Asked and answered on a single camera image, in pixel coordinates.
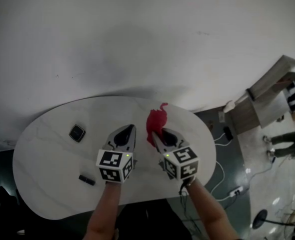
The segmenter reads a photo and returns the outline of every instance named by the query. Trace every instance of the small black box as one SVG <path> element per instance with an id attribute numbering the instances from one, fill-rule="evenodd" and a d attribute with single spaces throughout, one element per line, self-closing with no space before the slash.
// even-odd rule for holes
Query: small black box
<path id="1" fill-rule="evenodd" d="M 76 124 L 73 126 L 72 130 L 69 132 L 68 135 L 76 142 L 80 142 L 85 134 L 86 131 Z"/>

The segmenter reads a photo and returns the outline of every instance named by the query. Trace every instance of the oval table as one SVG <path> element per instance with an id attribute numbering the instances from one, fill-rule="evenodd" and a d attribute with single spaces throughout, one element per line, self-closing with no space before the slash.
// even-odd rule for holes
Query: oval table
<path id="1" fill-rule="evenodd" d="M 28 207 L 50 220 L 95 210 L 105 187 L 95 165 L 98 150 L 110 133 L 128 124 L 136 126 L 137 163 L 122 186 L 120 205 L 177 197 L 182 182 L 169 179 L 158 165 L 160 154 L 147 141 L 147 118 L 161 104 L 133 97 L 93 97 L 56 107 L 33 121 L 21 134 L 13 155 L 15 183 Z M 208 127 L 183 108 L 170 104 L 163 108 L 164 127 L 180 132 L 198 151 L 197 177 L 205 185 L 216 165 Z M 80 142 L 69 136 L 75 124 L 86 131 Z M 80 174 L 95 180 L 95 185 L 79 180 Z"/>

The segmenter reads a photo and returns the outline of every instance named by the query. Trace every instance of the forearm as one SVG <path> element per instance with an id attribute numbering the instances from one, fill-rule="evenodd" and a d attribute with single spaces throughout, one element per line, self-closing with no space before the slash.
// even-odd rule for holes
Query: forearm
<path id="1" fill-rule="evenodd" d="M 197 179 L 186 189 L 210 239 L 236 240 L 239 238 L 222 206 Z"/>
<path id="2" fill-rule="evenodd" d="M 121 184 L 108 182 L 105 185 L 101 199 L 88 222 L 87 235 L 89 233 L 95 234 L 99 239 L 112 239 L 120 196 Z"/>

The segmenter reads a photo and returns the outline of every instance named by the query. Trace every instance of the power strip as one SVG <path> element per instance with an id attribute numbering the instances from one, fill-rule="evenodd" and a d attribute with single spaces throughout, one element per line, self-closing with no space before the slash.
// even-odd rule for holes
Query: power strip
<path id="1" fill-rule="evenodd" d="M 241 194 L 243 191 L 243 187 L 242 186 L 239 186 L 238 188 L 232 190 L 230 193 L 229 193 L 229 197 L 232 198 L 234 197 L 235 195 L 239 195 Z"/>

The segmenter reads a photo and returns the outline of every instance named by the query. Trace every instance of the black and white marker cube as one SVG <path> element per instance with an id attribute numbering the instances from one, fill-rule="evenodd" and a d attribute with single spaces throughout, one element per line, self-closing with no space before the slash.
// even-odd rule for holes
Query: black and white marker cube
<path id="1" fill-rule="evenodd" d="M 100 149 L 96 166 L 103 180 L 123 183 L 134 168 L 133 153 Z"/>
<path id="2" fill-rule="evenodd" d="M 200 159 L 190 145 L 164 153 L 163 156 L 164 170 L 177 180 L 184 180 L 198 172 Z"/>

